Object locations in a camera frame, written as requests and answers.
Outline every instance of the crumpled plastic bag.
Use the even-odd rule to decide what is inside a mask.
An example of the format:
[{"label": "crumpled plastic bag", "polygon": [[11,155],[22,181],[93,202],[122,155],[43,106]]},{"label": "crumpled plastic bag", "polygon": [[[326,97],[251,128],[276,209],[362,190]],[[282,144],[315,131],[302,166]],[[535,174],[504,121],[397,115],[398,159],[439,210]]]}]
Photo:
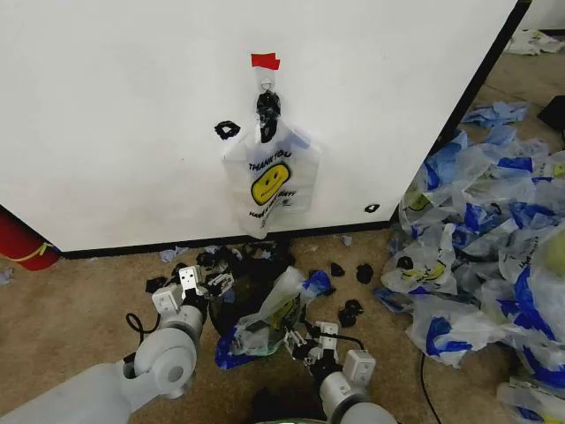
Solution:
[{"label": "crumpled plastic bag", "polygon": [[512,379],[498,386],[496,398],[518,424],[565,422],[565,400],[528,382]]},{"label": "crumpled plastic bag", "polygon": [[536,56],[542,51],[557,53],[563,46],[565,42],[555,40],[537,29],[523,29],[512,35],[504,51],[514,55]]},{"label": "crumpled plastic bag", "polygon": [[468,351],[478,351],[501,340],[504,332],[473,305],[414,296],[414,321],[406,330],[410,340],[430,358],[459,367]]},{"label": "crumpled plastic bag", "polygon": [[528,108],[524,102],[495,102],[491,106],[467,113],[461,120],[464,124],[477,124],[485,128],[523,121]]},{"label": "crumpled plastic bag", "polygon": [[516,349],[533,380],[553,393],[565,395],[565,345],[541,335],[509,331],[504,343]]},{"label": "crumpled plastic bag", "polygon": [[456,254],[451,243],[455,226],[435,225],[386,263],[381,282],[393,292],[456,294],[451,273]]},{"label": "crumpled plastic bag", "polygon": [[557,227],[516,231],[501,249],[501,274],[514,283],[514,322],[565,342],[565,222]]},{"label": "crumpled plastic bag", "polygon": [[260,310],[237,322],[231,355],[267,356],[276,352],[285,330],[294,327],[302,308],[330,287],[328,275],[322,271],[306,278],[299,270],[288,267],[276,279]]}]

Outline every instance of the black plastic scrap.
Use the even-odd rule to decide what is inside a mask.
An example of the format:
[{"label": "black plastic scrap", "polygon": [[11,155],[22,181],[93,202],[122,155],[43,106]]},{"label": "black plastic scrap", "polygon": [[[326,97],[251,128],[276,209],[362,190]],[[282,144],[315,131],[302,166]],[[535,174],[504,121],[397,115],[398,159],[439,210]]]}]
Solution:
[{"label": "black plastic scrap", "polygon": [[361,315],[362,313],[364,313],[363,307],[357,299],[349,299],[348,301],[346,301],[345,309],[350,311],[352,314],[355,313],[357,315]]},{"label": "black plastic scrap", "polygon": [[332,276],[344,276],[345,275],[345,271],[343,270],[342,267],[339,266],[339,264],[332,262],[330,264],[330,273]]},{"label": "black plastic scrap", "polygon": [[337,313],[339,323],[343,328],[353,327],[357,322],[357,316],[364,313],[363,307],[357,299],[349,299],[345,302],[345,308]]},{"label": "black plastic scrap", "polygon": [[373,268],[368,263],[363,263],[357,267],[357,281],[361,284],[371,283],[373,278]]},{"label": "black plastic scrap", "polygon": [[347,309],[340,309],[337,313],[337,319],[339,320],[342,328],[347,329],[348,327],[353,327],[357,322],[357,318],[354,314],[351,314]]}]

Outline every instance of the red fire extinguisher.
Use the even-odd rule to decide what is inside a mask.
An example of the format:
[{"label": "red fire extinguisher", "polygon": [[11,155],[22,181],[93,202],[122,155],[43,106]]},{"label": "red fire extinguisher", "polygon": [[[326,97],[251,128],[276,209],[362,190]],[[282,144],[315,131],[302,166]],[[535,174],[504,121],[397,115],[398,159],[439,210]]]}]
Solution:
[{"label": "red fire extinguisher", "polygon": [[4,210],[0,210],[0,254],[30,271],[45,269],[59,259],[52,245]]}]

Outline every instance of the black baseboard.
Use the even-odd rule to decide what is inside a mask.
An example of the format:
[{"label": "black baseboard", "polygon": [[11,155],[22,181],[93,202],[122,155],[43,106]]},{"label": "black baseboard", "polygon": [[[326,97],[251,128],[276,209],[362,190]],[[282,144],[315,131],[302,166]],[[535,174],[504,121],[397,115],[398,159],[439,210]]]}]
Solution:
[{"label": "black baseboard", "polygon": [[358,232],[370,230],[383,230],[388,228],[394,222],[394,218],[390,221],[377,221],[374,223],[354,223],[351,225],[337,225],[333,227],[310,228],[306,230],[292,230],[270,232],[263,240],[257,240],[250,236],[234,236],[221,238],[202,238],[198,240],[185,240],[171,243],[157,243],[154,245],[140,246],[124,246],[111,247],[105,249],[89,249],[89,250],[72,250],[61,252],[66,259],[86,259],[98,256],[120,256],[123,254],[146,254],[151,252],[161,252],[161,250],[174,249],[179,247],[204,247],[210,245],[239,245],[243,243],[253,243],[261,241],[273,241],[281,239],[293,239],[298,237],[326,236],[328,234],[337,234],[340,232]]}]

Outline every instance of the pile of plastic bags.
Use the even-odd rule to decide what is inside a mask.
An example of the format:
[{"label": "pile of plastic bags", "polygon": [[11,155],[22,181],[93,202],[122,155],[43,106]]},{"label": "pile of plastic bags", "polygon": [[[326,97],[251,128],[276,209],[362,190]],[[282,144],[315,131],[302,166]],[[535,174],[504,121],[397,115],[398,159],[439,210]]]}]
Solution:
[{"label": "pile of plastic bags", "polygon": [[375,297],[412,314],[409,338],[439,362],[512,346],[530,378],[502,385],[501,402],[518,422],[565,420],[565,151],[507,125],[478,144],[460,132],[399,209]]}]

